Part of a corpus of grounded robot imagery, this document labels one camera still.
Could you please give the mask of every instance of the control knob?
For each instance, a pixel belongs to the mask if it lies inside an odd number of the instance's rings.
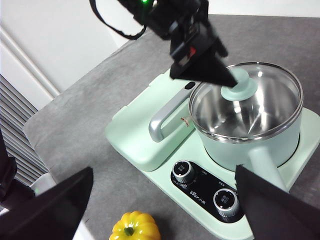
[[[218,213],[225,218],[232,217],[239,211],[237,195],[229,188],[222,188],[215,192],[213,203]]]
[[[186,160],[177,161],[173,165],[172,173],[175,179],[181,184],[190,183],[195,177],[194,168],[191,166],[190,162]]]

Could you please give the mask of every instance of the white wall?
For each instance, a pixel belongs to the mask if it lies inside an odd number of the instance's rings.
[[[209,0],[209,13],[320,17],[320,0]]]
[[[141,30],[117,0],[96,1],[107,23]],[[320,0],[209,0],[209,13],[320,17]],[[125,42],[89,0],[1,0],[1,74],[38,109]]]

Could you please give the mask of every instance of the black control panel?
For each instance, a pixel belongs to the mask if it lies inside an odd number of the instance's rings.
[[[192,178],[188,182],[179,178],[185,177],[192,169]],[[239,207],[237,192],[199,165],[191,161],[178,161],[172,167],[172,183],[194,202],[221,222],[234,223],[244,213]]]

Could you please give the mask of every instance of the gray surface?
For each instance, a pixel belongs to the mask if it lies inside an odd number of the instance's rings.
[[[227,64],[271,62],[302,82],[304,106],[320,114],[320,18],[210,16],[230,56]],[[94,185],[84,215],[97,240],[108,239],[128,211],[152,214],[162,239],[216,239],[120,156],[104,137],[112,116],[171,65],[169,42],[145,34],[106,59],[34,115],[24,132],[57,181],[86,166]],[[320,151],[291,193],[320,208]]]

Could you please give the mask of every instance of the mint green knob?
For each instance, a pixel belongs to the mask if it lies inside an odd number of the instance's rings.
[[[221,95],[224,99],[229,101],[243,101],[252,97],[258,88],[257,83],[249,77],[246,70],[242,68],[232,68],[230,73],[237,81],[234,87],[223,86],[221,88]]]

